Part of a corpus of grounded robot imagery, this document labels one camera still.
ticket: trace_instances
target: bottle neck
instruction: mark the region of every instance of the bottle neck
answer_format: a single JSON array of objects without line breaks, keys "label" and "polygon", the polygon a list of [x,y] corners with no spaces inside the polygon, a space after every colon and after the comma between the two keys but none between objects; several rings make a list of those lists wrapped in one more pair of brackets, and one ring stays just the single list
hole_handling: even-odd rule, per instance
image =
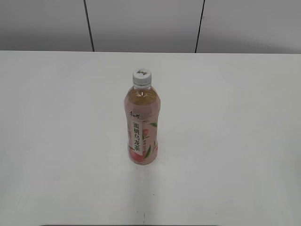
[{"label": "bottle neck", "polygon": [[138,90],[138,89],[144,89],[144,90],[150,90],[151,88],[151,84],[148,84],[147,86],[137,86],[136,84],[133,85],[134,89]]}]

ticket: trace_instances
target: plastic bottle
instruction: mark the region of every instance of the plastic bottle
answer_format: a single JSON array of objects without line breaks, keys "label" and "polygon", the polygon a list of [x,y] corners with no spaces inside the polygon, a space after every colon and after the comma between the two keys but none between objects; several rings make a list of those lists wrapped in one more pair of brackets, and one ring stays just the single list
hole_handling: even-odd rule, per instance
[{"label": "plastic bottle", "polygon": [[160,98],[151,86],[150,70],[135,70],[133,87],[126,95],[124,106],[127,116],[127,149],[130,159],[137,164],[149,164],[157,156],[160,105]]}]

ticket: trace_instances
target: white bottle cap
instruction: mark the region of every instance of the white bottle cap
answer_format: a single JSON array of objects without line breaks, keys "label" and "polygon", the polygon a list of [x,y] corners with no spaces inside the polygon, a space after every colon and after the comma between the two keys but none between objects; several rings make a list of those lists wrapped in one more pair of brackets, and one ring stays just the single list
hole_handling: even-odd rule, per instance
[{"label": "white bottle cap", "polygon": [[145,68],[139,68],[133,73],[133,85],[136,88],[148,88],[151,86],[151,71]]}]

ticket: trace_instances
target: white wall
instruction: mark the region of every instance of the white wall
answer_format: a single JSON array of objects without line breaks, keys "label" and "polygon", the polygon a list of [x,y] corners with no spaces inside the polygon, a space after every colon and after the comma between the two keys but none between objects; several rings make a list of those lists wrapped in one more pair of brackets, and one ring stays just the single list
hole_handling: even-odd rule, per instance
[{"label": "white wall", "polygon": [[[203,0],[87,0],[96,51],[192,53]],[[199,53],[301,53],[301,0],[206,0]],[[91,51],[83,0],[0,0],[0,50]]]},{"label": "white wall", "polygon": [[203,0],[87,0],[96,51],[195,51]]},{"label": "white wall", "polygon": [[83,0],[0,0],[0,50],[91,51]]},{"label": "white wall", "polygon": [[199,53],[301,53],[301,0],[206,0]]}]

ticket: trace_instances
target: green leaf graphic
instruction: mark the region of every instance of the green leaf graphic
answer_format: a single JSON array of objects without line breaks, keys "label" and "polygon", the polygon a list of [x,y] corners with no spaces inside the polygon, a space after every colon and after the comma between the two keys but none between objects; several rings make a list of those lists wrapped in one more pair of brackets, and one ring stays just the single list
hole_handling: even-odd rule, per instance
[{"label": "green leaf graphic", "polygon": [[144,158],[146,159],[150,155],[150,153],[151,153],[151,146],[147,150],[146,156]]},{"label": "green leaf graphic", "polygon": [[155,122],[150,123],[149,125],[152,125],[153,127],[157,127],[157,124]]},{"label": "green leaf graphic", "polygon": [[156,144],[156,142],[154,141],[154,148],[152,149],[152,152],[154,153],[154,150],[155,150],[155,144]]}]

